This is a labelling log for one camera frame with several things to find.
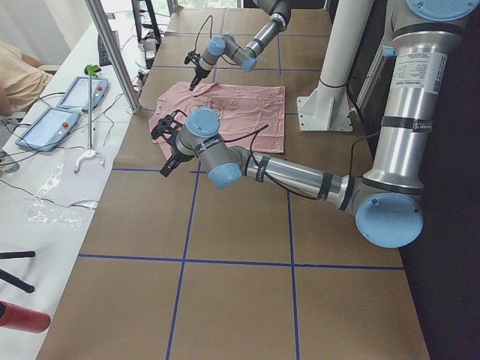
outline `person's arm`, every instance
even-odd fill
[[[0,115],[10,116],[12,115],[12,106],[8,100],[7,93],[3,86],[0,85]]]
[[[44,65],[43,62],[38,61],[36,58],[32,58],[31,56],[25,54],[22,54],[22,60],[30,66],[33,66],[34,68],[38,68],[39,66]]]

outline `white table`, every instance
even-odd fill
[[[121,53],[131,79],[140,69],[138,64],[145,66],[143,55],[138,50],[137,39],[131,38],[132,25],[132,22],[125,20],[111,22],[112,29],[119,31],[120,45],[123,47]],[[92,24],[46,87],[43,95],[64,92],[74,77],[83,76],[83,69],[87,64],[97,63],[97,29]],[[94,117],[112,104],[116,95],[122,93],[112,66],[104,67],[101,76],[110,81],[110,88],[103,102],[94,111]],[[52,97],[46,101],[55,106],[59,99],[60,97]],[[23,123],[31,124],[46,108],[45,103],[38,101],[28,112]],[[107,145],[119,146],[131,119],[131,110],[125,96],[118,100],[107,115],[115,122]],[[77,127],[85,125],[86,122],[87,116],[83,115]],[[111,122],[104,116],[94,123],[94,148],[103,144],[110,126]],[[20,127],[16,130],[16,134],[21,134],[25,129]],[[84,127],[72,133],[61,146],[65,148],[86,146],[86,129],[87,127]],[[22,151],[15,145],[15,139],[16,137],[12,136],[4,147],[9,154]],[[30,154],[16,154],[12,157],[18,161]],[[36,154],[21,161],[18,171],[13,174],[3,174],[0,179],[36,194],[45,185],[50,175],[59,171],[64,156],[65,150],[61,148],[51,153]],[[55,198],[55,191],[54,187],[44,197]],[[35,201],[32,196],[3,183],[0,183],[0,192],[0,251],[36,252],[35,258],[0,261],[0,268],[35,286],[35,291],[27,294],[9,283],[0,281],[0,300],[48,313],[53,318],[95,210],[79,207],[62,208],[45,202],[42,214],[47,215],[48,220],[46,223],[41,223],[38,220],[29,220],[29,206]],[[52,223],[52,219],[59,218],[60,215],[77,219],[79,226]],[[0,328],[0,359],[35,359],[46,336],[47,331],[32,334]]]

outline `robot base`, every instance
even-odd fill
[[[352,131],[347,93],[344,92],[335,114],[334,98],[330,97],[327,106],[317,109],[318,88],[307,97],[297,97],[298,121],[301,131]]]

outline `pink shirt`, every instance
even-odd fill
[[[190,114],[197,107],[210,107],[220,116],[220,134],[225,140],[241,137],[268,124],[256,137],[253,150],[256,152],[284,152],[285,134],[285,87],[240,86],[223,84],[199,84],[194,91],[188,82],[177,82],[157,100],[155,114],[148,120],[150,131],[158,121],[175,110]],[[179,113],[175,120],[184,123]],[[250,147],[251,137],[229,146]],[[166,158],[171,155],[170,146],[158,138]]]

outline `keyboard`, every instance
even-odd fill
[[[119,41],[119,32],[116,30],[112,30],[113,38],[115,39],[115,42],[117,43],[117,47],[120,49],[120,41]],[[102,39],[100,39],[100,35],[98,35],[98,40],[97,40],[97,46],[98,46],[98,62],[100,66],[107,66],[111,65],[112,62],[110,61],[110,58],[108,57],[107,54],[107,49],[105,48],[104,42]]]

